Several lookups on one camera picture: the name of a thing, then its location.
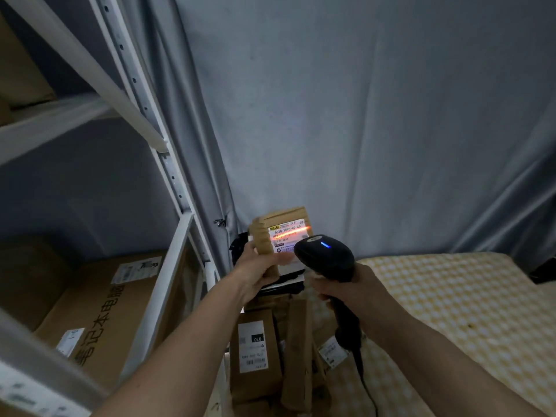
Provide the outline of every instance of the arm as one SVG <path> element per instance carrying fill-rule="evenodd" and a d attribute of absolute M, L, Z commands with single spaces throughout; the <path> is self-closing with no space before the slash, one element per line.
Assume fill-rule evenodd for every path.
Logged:
<path fill-rule="evenodd" d="M 437 416 L 545 416 L 493 378 L 441 333 L 413 318 L 368 266 L 353 282 L 312 279 L 321 298 L 334 296 L 359 317 L 365 334 L 384 349 Z"/>
<path fill-rule="evenodd" d="M 198 417 L 205 413 L 241 308 L 270 284 L 262 274 L 293 253 L 258 256 L 247 244 L 236 267 L 94 413 L 94 417 Z"/>

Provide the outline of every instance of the forearm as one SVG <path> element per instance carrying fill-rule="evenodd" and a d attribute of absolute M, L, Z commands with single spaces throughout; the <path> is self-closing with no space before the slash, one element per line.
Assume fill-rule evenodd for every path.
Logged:
<path fill-rule="evenodd" d="M 197 417 L 243 306 L 241 287 L 224 278 L 94 417 Z"/>
<path fill-rule="evenodd" d="M 405 315 L 381 345 L 438 416 L 545 416 L 441 333 Z"/>

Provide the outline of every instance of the handheld barcode scanner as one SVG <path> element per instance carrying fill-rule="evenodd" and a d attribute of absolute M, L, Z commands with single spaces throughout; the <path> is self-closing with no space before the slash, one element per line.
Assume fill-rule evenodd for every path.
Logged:
<path fill-rule="evenodd" d="M 323 275 L 324 278 L 338 282 L 350 282 L 355 271 L 355 258 L 349 247 L 337 239 L 320 234 L 305 238 L 294 246 L 294 253 L 305 266 Z M 359 319 L 336 297 L 330 297 L 338 329 L 336 340 L 345 350 L 351 351 L 355 366 L 369 398 L 375 406 L 363 378 L 363 359 L 361 358 L 361 327 Z"/>

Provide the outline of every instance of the yellow checkered mattress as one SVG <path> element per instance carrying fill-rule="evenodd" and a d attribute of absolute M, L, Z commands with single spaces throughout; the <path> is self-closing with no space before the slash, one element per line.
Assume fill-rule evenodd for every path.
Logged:
<path fill-rule="evenodd" d="M 544 293 L 505 255 L 460 253 L 375 257 L 369 265 L 413 316 L 447 336 L 494 377 L 556 416 L 556 314 Z M 332 312 L 306 290 L 314 327 Z M 362 349 L 379 415 L 433 415 L 376 344 Z M 334 416 L 374 415 L 351 357 L 328 373 Z"/>

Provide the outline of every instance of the barcode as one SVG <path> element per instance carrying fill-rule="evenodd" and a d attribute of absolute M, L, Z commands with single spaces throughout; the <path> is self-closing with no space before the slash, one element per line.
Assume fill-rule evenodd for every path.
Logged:
<path fill-rule="evenodd" d="M 254 360 L 247 360 L 247 364 L 259 364 L 259 363 L 264 363 L 266 360 L 265 359 L 254 359 Z"/>
<path fill-rule="evenodd" d="M 123 275 L 123 278 L 122 278 L 123 282 L 126 282 L 129 279 L 129 277 L 131 276 L 131 271 L 132 270 L 133 270 L 133 266 L 128 266 L 127 267 L 126 273 Z"/>

